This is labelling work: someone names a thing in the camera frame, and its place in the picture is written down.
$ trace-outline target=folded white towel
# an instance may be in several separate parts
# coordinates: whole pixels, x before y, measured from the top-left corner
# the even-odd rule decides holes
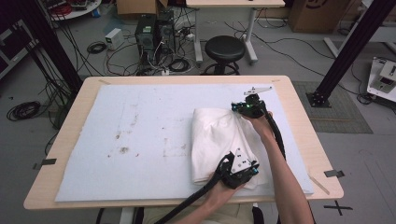
[[[220,160],[230,151],[240,148],[250,161],[258,161],[253,154],[245,132],[255,132],[251,124],[232,110],[219,108],[198,108],[192,119],[192,180],[195,184],[204,184]],[[254,189],[265,183],[265,176],[253,176],[245,185]]]

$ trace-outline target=chair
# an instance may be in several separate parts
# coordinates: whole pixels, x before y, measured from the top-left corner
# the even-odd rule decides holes
[[[209,75],[207,71],[211,67],[215,67],[213,75],[239,75],[239,66],[236,62],[245,55],[245,46],[242,41],[233,36],[218,35],[206,42],[205,52],[216,63],[209,65],[202,73],[203,76]],[[233,71],[225,74],[225,67],[232,68]]]

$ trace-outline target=floor mat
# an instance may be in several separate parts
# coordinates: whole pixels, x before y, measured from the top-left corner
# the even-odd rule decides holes
[[[331,108],[318,108],[309,104],[306,93],[314,92],[319,82],[292,83],[316,132],[373,133],[345,90],[336,87],[329,97]]]

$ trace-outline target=black tape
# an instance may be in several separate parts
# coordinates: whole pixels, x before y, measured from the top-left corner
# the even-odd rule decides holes
[[[331,208],[331,209],[337,209],[338,210],[338,214],[340,214],[340,216],[343,215],[343,212],[341,211],[341,209],[345,209],[345,210],[353,210],[353,208],[351,207],[346,207],[346,206],[340,206],[340,204],[338,204],[338,202],[335,200],[335,206],[332,205],[323,205],[324,208]]]
[[[39,170],[39,169],[41,169],[41,166],[43,166],[43,165],[53,165],[53,164],[55,164],[55,162],[56,162],[56,159],[46,159],[46,160],[43,160],[41,162],[41,164],[35,163],[35,165],[33,166],[33,169],[34,170]]]
[[[336,171],[336,170],[326,171],[326,172],[324,172],[324,174],[327,177],[337,176],[337,178],[345,176],[343,171]]]

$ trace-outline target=gray floor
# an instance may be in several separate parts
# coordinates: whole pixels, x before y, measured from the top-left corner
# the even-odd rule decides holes
[[[237,22],[230,23],[241,29]],[[114,8],[103,8],[101,18],[89,15],[68,22],[70,30],[81,52],[87,55],[87,48],[94,41],[104,41],[104,36],[113,28],[121,28],[128,35],[134,33],[135,21],[122,21],[115,14]],[[75,53],[64,35],[57,30],[59,38],[71,61],[76,63]],[[234,31],[223,22],[210,22],[203,25],[202,39],[214,35],[233,35]],[[254,33],[266,41],[281,38],[299,38],[309,42],[317,51],[331,55],[322,41],[324,36],[338,40],[340,45],[344,37],[333,35],[295,34],[288,26],[278,29],[262,28],[256,25]],[[296,81],[321,81],[322,76],[302,68],[291,58],[278,54],[268,48],[257,38],[252,39],[259,62],[249,65],[248,59],[239,62],[243,75],[287,75]],[[297,40],[283,40],[270,44],[272,48],[289,54],[299,63],[321,74],[326,74],[333,60],[320,56],[308,45]],[[192,44],[185,50],[193,57]],[[362,80],[361,90],[365,90],[373,57],[386,57],[396,60],[396,56],[380,43],[369,43],[354,62],[353,72]],[[138,53],[135,46],[125,49],[112,59],[112,63],[128,66],[137,62]],[[89,62],[104,73],[105,54],[90,55]],[[193,68],[186,75],[197,75],[210,64],[205,61],[200,69]],[[86,68],[79,72],[82,77],[89,76]],[[351,91],[358,91],[359,82],[349,69],[342,79],[342,84]],[[46,85],[41,72],[30,57],[26,57],[0,81],[0,223],[94,223],[98,209],[28,211],[23,208],[23,201],[32,186],[37,171],[33,165],[45,158],[44,148],[56,133],[49,118],[40,117],[18,122],[7,120],[8,110],[27,101],[45,103],[47,95],[40,93]],[[336,209],[324,208],[323,205],[335,205],[334,201],[311,202],[317,223],[395,223],[396,222],[396,115],[382,105],[362,105],[350,94],[371,129],[373,134],[318,133],[318,138],[336,170],[342,170],[346,176],[340,178],[344,188],[344,198],[338,200],[340,206],[353,210],[342,210],[340,216]],[[277,211],[273,203],[260,203],[266,223],[276,223]],[[102,223],[119,223],[120,208],[107,209]]]

